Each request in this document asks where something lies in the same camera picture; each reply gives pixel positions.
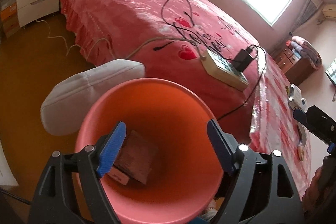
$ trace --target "gray curtain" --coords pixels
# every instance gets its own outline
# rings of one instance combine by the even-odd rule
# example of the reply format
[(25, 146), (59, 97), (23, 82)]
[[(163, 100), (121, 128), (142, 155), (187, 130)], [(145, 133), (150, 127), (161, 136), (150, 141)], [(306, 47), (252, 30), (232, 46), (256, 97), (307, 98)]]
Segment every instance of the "gray curtain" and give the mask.
[(303, 23), (307, 22), (323, 5), (323, 0), (307, 0), (305, 5), (302, 8), (302, 11), (297, 18), (296, 22), (294, 23), (294, 26), (290, 32), (294, 33), (295, 30), (300, 27)]

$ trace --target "power strip socket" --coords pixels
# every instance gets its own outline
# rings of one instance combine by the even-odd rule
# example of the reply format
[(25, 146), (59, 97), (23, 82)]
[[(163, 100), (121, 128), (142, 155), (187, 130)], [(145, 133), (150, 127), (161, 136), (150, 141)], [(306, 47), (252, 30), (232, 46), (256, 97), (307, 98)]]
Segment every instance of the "power strip socket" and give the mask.
[(240, 91), (249, 86), (246, 77), (221, 56), (208, 49), (204, 51), (203, 56), (204, 59), (201, 59), (203, 67), (212, 77)]

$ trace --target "brown floor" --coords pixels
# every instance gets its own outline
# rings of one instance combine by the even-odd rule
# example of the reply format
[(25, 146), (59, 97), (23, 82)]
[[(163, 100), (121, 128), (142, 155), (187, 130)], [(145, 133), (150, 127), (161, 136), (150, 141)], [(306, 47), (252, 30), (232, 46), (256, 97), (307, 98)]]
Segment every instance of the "brown floor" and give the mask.
[[(69, 45), (75, 35), (65, 29), (65, 17), (48, 16), (51, 36), (64, 36)], [(14, 194), (32, 200), (36, 184), (51, 153), (72, 153), (76, 134), (55, 137), (40, 120), (40, 107), (52, 88), (66, 78), (93, 68), (79, 48), (66, 48), (61, 38), (48, 39), (45, 22), (33, 22), (0, 44), (0, 140), (8, 164), (19, 184)], [(29, 207), (8, 198), (24, 220)]]

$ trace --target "red heart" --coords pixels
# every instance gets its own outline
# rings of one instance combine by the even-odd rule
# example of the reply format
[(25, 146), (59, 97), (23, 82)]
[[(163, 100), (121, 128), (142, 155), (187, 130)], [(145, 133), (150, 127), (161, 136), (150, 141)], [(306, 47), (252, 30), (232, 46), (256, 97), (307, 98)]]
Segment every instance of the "red heart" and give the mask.
[(182, 45), (182, 49), (178, 52), (178, 56), (184, 60), (191, 60), (197, 58), (193, 50), (186, 45)]
[(180, 23), (184, 27), (191, 28), (189, 22), (187, 22), (187, 20), (185, 20), (183, 17), (175, 18), (175, 21)]

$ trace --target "metal screw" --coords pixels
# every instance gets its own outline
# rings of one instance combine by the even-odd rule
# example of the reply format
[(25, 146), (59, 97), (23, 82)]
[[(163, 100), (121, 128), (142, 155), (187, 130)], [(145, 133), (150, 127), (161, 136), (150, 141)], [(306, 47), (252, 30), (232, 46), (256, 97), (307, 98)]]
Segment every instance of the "metal screw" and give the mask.
[(95, 147), (93, 146), (93, 145), (87, 145), (87, 146), (85, 146), (85, 148), (84, 148), (84, 150), (86, 151), (86, 152), (91, 152), (91, 151), (93, 151), (95, 149)]
[(276, 157), (281, 157), (281, 152), (279, 150), (274, 150), (273, 151), (273, 154), (276, 156)]
[(238, 147), (241, 151), (244, 151), (244, 152), (249, 150), (249, 147), (246, 144), (240, 144)]
[(53, 157), (53, 158), (57, 158), (59, 155), (61, 155), (61, 153), (60, 153), (59, 151), (54, 151), (54, 152), (52, 153), (52, 157)]

